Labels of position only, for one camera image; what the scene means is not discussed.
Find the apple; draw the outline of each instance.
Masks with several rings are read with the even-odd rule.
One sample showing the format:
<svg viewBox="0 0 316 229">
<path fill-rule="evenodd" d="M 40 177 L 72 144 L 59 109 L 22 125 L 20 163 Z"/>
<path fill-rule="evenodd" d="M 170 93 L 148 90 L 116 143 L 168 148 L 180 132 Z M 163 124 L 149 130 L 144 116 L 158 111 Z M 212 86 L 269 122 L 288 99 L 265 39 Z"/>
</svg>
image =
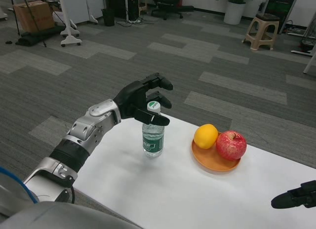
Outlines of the apple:
<svg viewBox="0 0 316 229">
<path fill-rule="evenodd" d="M 218 136 L 216 150 L 223 158 L 234 161 L 241 158 L 247 148 L 245 138 L 236 131 L 229 130 Z"/>
</svg>

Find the plastic bottle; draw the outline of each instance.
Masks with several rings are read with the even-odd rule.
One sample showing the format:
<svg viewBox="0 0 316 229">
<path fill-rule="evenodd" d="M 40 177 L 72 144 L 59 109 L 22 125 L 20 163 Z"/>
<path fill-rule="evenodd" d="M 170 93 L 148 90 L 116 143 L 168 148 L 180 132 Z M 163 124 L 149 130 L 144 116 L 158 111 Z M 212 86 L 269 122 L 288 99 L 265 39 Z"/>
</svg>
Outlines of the plastic bottle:
<svg viewBox="0 0 316 229">
<path fill-rule="evenodd" d="M 151 101 L 147 104 L 147 109 L 160 114 L 160 103 Z M 143 148 L 148 157 L 157 157 L 163 149 L 164 126 L 153 124 L 143 124 Z"/>
</svg>

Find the floor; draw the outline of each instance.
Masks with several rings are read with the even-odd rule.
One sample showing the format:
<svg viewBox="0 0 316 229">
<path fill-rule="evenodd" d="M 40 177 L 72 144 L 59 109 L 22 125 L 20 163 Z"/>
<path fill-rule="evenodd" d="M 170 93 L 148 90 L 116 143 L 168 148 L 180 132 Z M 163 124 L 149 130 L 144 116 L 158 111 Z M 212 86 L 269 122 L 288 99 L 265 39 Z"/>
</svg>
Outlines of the floor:
<svg viewBox="0 0 316 229">
<path fill-rule="evenodd" d="M 316 168 L 316 64 L 303 74 L 309 58 L 290 53 L 299 38 L 279 35 L 274 51 L 254 52 L 241 43 L 250 21 L 183 15 L 145 16 L 148 24 L 129 28 L 100 20 L 78 27 L 82 46 L 65 48 L 61 36 L 47 48 L 5 44 L 18 39 L 15 21 L 11 13 L 0 21 L 0 165 L 24 178 L 88 107 L 160 72 L 174 85 L 164 92 L 173 103 L 164 113 L 236 130 L 250 145 Z"/>
</svg>

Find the office chair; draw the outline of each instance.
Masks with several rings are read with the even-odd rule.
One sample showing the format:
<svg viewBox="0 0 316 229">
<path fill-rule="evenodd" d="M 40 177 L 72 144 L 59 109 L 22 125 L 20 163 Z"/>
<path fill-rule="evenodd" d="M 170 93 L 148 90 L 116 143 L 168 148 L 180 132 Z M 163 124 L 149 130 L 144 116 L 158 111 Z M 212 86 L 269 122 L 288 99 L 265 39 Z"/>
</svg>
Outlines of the office chair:
<svg viewBox="0 0 316 229">
<path fill-rule="evenodd" d="M 177 4 L 180 0 L 153 0 L 156 4 L 157 9 L 152 10 L 152 16 L 156 11 L 163 12 L 163 19 L 167 20 L 167 13 L 176 13 L 180 15 L 180 18 L 183 18 L 182 14 L 178 11 Z"/>
</svg>

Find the plastic stool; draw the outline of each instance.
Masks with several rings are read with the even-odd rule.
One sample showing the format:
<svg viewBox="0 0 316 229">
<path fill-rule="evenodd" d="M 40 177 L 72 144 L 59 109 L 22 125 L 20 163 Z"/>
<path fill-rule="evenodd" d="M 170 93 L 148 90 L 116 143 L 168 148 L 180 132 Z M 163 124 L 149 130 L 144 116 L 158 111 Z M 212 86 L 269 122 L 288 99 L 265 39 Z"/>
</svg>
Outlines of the plastic stool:
<svg viewBox="0 0 316 229">
<path fill-rule="evenodd" d="M 246 33 L 245 39 L 241 42 L 244 43 L 246 40 L 251 42 L 250 49 L 258 50 L 261 45 L 269 45 L 270 50 L 273 50 L 273 44 L 277 38 L 277 30 L 279 25 L 279 17 L 268 13 L 257 14 L 256 17 L 252 20 L 248 31 Z M 250 33 L 252 26 L 257 22 L 259 24 L 259 29 L 257 33 Z M 268 27 L 273 25 L 275 31 L 272 37 L 267 34 Z"/>
</svg>

